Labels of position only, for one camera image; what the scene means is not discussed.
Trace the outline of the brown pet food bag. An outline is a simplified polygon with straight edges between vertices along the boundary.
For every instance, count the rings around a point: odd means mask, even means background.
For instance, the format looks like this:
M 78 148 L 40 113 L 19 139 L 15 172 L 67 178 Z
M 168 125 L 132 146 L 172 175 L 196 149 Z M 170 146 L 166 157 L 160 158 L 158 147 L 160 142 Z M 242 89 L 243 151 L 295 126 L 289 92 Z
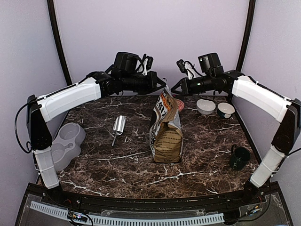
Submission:
M 168 86 L 160 93 L 152 111 L 149 144 L 157 163 L 177 163 L 183 150 L 178 104 Z

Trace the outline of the silver metal scoop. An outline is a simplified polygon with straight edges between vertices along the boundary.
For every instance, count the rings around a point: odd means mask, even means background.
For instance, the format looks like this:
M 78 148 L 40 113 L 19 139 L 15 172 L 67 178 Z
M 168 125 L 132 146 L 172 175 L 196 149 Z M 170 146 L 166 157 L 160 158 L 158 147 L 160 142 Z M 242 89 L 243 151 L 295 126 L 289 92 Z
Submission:
M 126 117 L 124 115 L 120 115 L 116 118 L 113 126 L 114 139 L 111 144 L 112 146 L 114 146 L 117 136 L 120 136 L 123 133 L 125 124 L 126 124 Z

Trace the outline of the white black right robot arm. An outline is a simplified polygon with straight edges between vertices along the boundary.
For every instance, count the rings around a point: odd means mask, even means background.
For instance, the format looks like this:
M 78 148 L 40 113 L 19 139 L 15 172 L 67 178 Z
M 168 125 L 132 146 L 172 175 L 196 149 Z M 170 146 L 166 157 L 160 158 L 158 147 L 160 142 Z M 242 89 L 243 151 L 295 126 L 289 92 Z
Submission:
M 287 158 L 300 151 L 295 148 L 295 142 L 301 133 L 301 102 L 269 89 L 238 70 L 224 70 L 217 53 L 199 56 L 198 62 L 201 72 L 190 61 L 180 59 L 176 62 L 186 76 L 172 87 L 173 93 L 191 96 L 208 91 L 224 92 L 245 100 L 272 121 L 271 144 L 249 178 L 250 186 L 240 193 L 242 203 L 250 204 L 258 197 L 257 188 L 276 174 Z

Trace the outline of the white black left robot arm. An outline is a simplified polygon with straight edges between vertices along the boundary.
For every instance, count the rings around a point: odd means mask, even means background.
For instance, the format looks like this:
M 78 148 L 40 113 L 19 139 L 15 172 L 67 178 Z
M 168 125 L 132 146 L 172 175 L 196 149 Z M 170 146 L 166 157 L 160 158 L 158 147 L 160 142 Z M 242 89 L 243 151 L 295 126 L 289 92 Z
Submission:
M 53 138 L 47 123 L 57 116 L 87 102 L 132 91 L 138 95 L 146 95 L 166 86 L 155 71 L 151 70 L 153 57 L 128 52 L 118 52 L 114 63 L 105 71 L 91 72 L 81 81 L 55 92 L 36 97 L 31 95 L 21 108 L 27 109 L 26 126 L 29 141 L 21 149 L 32 153 L 37 171 L 48 191 L 48 198 L 56 205 L 66 202 L 66 194 L 59 188 L 57 171 L 61 171 L 64 159 L 70 162 L 70 152 L 79 148 L 74 138 L 68 145 L 63 145 L 63 155 L 59 161 L 53 157 Z

